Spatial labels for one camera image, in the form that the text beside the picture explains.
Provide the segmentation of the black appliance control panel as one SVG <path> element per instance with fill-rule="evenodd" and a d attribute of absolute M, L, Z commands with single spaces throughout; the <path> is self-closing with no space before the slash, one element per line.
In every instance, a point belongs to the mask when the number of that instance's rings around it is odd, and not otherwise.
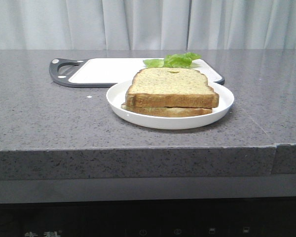
<path fill-rule="evenodd" d="M 296 237 L 296 197 L 0 204 L 0 237 Z"/>

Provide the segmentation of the white cutting board black rim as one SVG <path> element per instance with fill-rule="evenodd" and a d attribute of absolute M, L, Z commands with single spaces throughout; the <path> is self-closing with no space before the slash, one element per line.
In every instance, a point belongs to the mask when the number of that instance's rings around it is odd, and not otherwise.
<path fill-rule="evenodd" d="M 56 58 L 49 64 L 49 74 L 55 83 L 66 87 L 109 88 L 132 80 L 144 68 L 144 58 Z"/>

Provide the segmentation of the bread slice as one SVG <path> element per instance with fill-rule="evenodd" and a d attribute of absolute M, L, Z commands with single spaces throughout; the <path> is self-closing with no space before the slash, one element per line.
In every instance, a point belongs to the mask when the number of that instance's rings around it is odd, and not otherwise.
<path fill-rule="evenodd" d="M 130 107 L 125 103 L 121 105 L 121 108 L 142 115 L 168 118 L 202 116 L 212 113 L 212 108 Z"/>
<path fill-rule="evenodd" d="M 216 108 L 219 95 L 197 70 L 147 68 L 136 73 L 125 94 L 129 107 Z"/>

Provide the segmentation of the white round plate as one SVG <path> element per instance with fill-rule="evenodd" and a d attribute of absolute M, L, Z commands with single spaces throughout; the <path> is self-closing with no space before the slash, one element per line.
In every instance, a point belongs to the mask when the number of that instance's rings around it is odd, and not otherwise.
<path fill-rule="evenodd" d="M 214 108 L 212 113 L 184 118 L 154 117 L 137 114 L 121 108 L 121 104 L 125 102 L 125 94 L 130 85 L 131 81 L 128 80 L 109 88 L 106 93 L 107 101 L 114 113 L 120 118 L 148 128 L 180 130 L 206 126 L 223 118 L 234 102 L 234 95 L 228 88 L 215 82 L 209 82 L 209 86 L 220 96 L 219 106 Z"/>

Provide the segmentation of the white curtain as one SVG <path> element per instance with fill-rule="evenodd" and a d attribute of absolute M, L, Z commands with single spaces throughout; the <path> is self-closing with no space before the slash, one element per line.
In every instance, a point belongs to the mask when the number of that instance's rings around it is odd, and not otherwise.
<path fill-rule="evenodd" d="M 296 49 L 296 0 L 0 0 L 0 49 Z"/>

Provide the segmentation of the green lettuce leaf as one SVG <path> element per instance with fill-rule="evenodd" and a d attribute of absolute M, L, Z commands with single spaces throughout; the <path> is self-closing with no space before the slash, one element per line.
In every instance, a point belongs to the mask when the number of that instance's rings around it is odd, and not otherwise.
<path fill-rule="evenodd" d="M 146 68 L 191 68 L 194 60 L 200 59 L 201 55 L 193 52 L 184 54 L 166 55 L 163 59 L 145 59 Z"/>

